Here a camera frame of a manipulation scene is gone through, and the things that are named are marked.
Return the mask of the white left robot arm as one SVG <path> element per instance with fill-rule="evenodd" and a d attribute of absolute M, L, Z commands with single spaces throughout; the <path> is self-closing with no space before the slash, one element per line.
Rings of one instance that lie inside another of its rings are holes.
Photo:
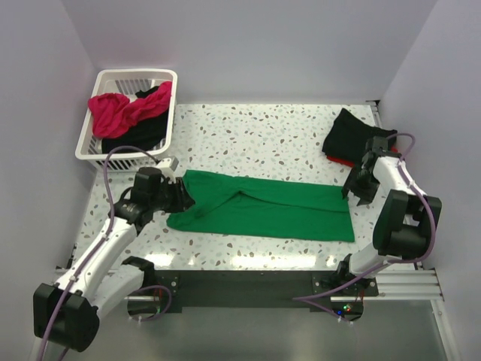
<path fill-rule="evenodd" d="M 41 339 L 38 359 L 50 342 L 66 350 L 87 349 L 102 317 L 126 296 L 161 290 L 172 301 L 172 291 L 158 283 L 147 259 L 129 256 L 114 275 L 108 272 L 157 211 L 180 213 L 194 204 L 174 172 L 164 161 L 140 168 L 132 187 L 110 202 L 105 224 L 83 255 L 53 284 L 38 286 L 33 295 L 34 334 Z"/>

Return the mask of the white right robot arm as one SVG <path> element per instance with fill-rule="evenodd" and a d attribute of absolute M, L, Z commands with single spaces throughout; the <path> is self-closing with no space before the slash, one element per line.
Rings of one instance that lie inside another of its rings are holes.
<path fill-rule="evenodd" d="M 391 150 L 393 138 L 367 141 L 361 162 L 351 169 L 341 191 L 344 198 L 357 197 L 359 205 L 369 205 L 379 189 L 386 193 L 371 243 L 337 267 L 334 285 L 345 296 L 358 290 L 362 279 L 374 278 L 391 265 L 423 261 L 434 247 L 442 202 L 416 184 L 404 155 Z"/>

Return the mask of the green t-shirt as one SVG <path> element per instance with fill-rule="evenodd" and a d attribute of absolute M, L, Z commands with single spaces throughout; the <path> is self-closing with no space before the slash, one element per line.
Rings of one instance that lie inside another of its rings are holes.
<path fill-rule="evenodd" d="M 170 214 L 183 232 L 353 243 L 349 205 L 338 186 L 239 177 L 188 170 L 183 176 L 195 204 Z"/>

